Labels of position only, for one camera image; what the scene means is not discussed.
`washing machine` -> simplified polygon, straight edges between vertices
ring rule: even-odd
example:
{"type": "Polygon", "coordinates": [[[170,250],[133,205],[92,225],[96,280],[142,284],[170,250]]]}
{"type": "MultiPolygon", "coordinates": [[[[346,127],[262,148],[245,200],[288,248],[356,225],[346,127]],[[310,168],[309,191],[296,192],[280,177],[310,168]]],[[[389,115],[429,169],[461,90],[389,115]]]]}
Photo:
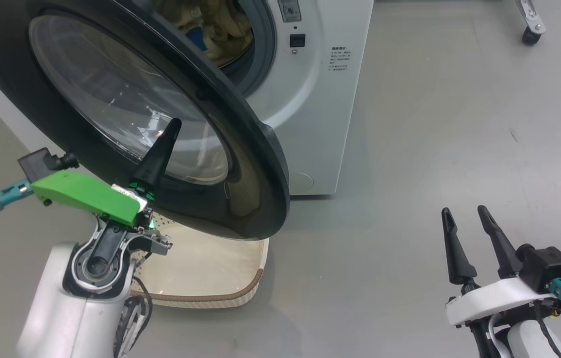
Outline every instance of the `washing machine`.
{"type": "Polygon", "coordinates": [[[76,152],[109,183],[175,116],[172,185],[230,176],[223,126],[236,131],[230,143],[274,147],[275,132],[290,193],[335,193],[372,9],[373,0],[0,0],[0,117],[29,150],[76,152]],[[264,138],[245,138],[251,111],[264,138]]]}

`basket rim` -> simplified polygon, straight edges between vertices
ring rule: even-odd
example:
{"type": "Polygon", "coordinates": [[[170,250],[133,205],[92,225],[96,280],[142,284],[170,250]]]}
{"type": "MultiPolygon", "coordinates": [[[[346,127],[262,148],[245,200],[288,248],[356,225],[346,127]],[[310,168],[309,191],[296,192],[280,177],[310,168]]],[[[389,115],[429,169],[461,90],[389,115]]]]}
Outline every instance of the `basket rim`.
{"type": "MultiPolygon", "coordinates": [[[[256,271],[256,275],[253,280],[242,290],[239,290],[233,294],[219,294],[219,295],[167,295],[167,294],[150,294],[150,297],[156,301],[166,301],[166,302],[217,302],[217,301],[231,301],[233,299],[239,299],[244,295],[248,294],[253,290],[258,283],[260,283],[260,278],[264,270],[259,268],[256,271]]],[[[132,290],[131,295],[141,295],[145,296],[143,292],[132,290]]]]}

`gray floor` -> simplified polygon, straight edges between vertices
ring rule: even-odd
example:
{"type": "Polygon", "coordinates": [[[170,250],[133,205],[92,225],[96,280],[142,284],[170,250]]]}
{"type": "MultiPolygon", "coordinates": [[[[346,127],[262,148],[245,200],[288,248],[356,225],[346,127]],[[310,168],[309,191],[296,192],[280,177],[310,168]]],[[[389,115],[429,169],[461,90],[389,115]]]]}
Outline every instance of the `gray floor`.
{"type": "MultiPolygon", "coordinates": [[[[496,262],[478,204],[516,246],[561,249],[561,1],[537,5],[549,30],[527,48],[511,0],[376,4],[338,194],[292,202],[250,304],[157,308],[133,356],[478,356],[446,322],[458,287],[441,208],[480,284],[496,281],[496,262]]],[[[24,153],[0,121],[0,188],[19,179],[24,153]]],[[[51,246],[85,238],[83,222],[32,199],[0,214],[0,357],[51,246]]],[[[550,325],[561,339],[561,318],[550,325]]]]}

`black cable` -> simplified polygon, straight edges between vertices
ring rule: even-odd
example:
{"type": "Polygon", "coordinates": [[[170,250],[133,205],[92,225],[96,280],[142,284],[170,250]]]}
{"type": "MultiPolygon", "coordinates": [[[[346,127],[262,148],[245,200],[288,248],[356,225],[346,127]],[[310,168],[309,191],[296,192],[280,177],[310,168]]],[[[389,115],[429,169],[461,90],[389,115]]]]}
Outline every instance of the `black cable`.
{"type": "Polygon", "coordinates": [[[141,333],[143,333],[144,329],[146,329],[146,327],[148,326],[148,322],[150,322],[150,317],[153,315],[153,297],[151,297],[150,293],[148,292],[148,289],[146,288],[146,285],[144,285],[144,283],[141,281],[141,279],[139,279],[139,277],[133,276],[132,279],[137,281],[139,286],[141,286],[141,290],[144,291],[144,295],[146,296],[146,301],[148,301],[148,314],[146,315],[146,320],[144,320],[144,324],[142,324],[141,328],[139,329],[139,333],[137,333],[137,337],[135,338],[135,341],[132,343],[132,346],[130,346],[130,349],[132,349],[135,346],[137,340],[139,339],[139,336],[141,335],[141,333]]]}
{"type": "Polygon", "coordinates": [[[561,352],[555,344],[555,341],[552,339],[552,336],[550,336],[548,327],[546,327],[545,322],[543,322],[543,317],[541,317],[541,301],[534,301],[534,310],[537,315],[537,322],[539,322],[539,327],[541,327],[541,332],[543,332],[543,335],[548,339],[548,344],[550,344],[552,351],[554,351],[555,354],[557,354],[557,356],[561,358],[561,352]]]}
{"type": "Polygon", "coordinates": [[[146,254],[146,256],[144,256],[143,259],[140,259],[139,262],[137,262],[137,265],[135,265],[135,270],[138,269],[139,267],[141,267],[141,265],[143,265],[144,262],[146,262],[146,260],[149,259],[150,256],[152,256],[152,255],[153,255],[152,252],[148,252],[148,253],[146,254]]]}

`beige basket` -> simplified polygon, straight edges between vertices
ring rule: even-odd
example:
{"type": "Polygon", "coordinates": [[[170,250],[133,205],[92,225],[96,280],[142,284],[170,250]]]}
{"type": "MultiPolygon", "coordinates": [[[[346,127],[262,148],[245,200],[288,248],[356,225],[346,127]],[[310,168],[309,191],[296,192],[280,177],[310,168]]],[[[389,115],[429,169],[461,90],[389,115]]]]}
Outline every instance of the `beige basket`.
{"type": "MultiPolygon", "coordinates": [[[[179,308],[230,308],[258,290],[269,239],[242,242],[201,233],[155,214],[156,227],[171,237],[167,256],[152,255],[135,275],[154,304],[179,308]]],[[[144,254],[134,254],[140,259],[144,254]]],[[[134,283],[133,294],[141,288],[134,283]]]]}

